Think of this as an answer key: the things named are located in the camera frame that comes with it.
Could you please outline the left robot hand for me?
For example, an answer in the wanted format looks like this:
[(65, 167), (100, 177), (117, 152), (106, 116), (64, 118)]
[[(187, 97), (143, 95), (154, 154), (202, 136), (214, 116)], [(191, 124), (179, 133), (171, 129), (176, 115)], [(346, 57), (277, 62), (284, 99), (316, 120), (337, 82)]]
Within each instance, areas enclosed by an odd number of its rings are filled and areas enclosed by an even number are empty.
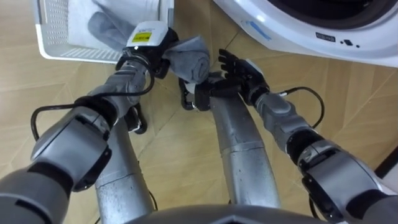
[(118, 65), (122, 60), (138, 60), (146, 64), (156, 78), (164, 79), (169, 71), (170, 60), (164, 53), (179, 41), (178, 34), (163, 21), (139, 23), (127, 40)]

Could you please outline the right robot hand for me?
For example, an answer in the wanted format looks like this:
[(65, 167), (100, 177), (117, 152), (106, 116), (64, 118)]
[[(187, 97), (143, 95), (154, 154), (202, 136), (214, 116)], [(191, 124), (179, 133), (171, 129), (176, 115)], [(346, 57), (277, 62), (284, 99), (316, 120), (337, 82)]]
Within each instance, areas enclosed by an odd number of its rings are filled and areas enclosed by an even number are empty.
[(238, 58), (225, 49), (219, 49), (218, 61), (225, 75), (224, 79), (213, 85), (211, 96), (227, 97), (238, 93), (245, 104), (254, 106), (262, 94), (270, 92), (263, 74), (247, 60)]

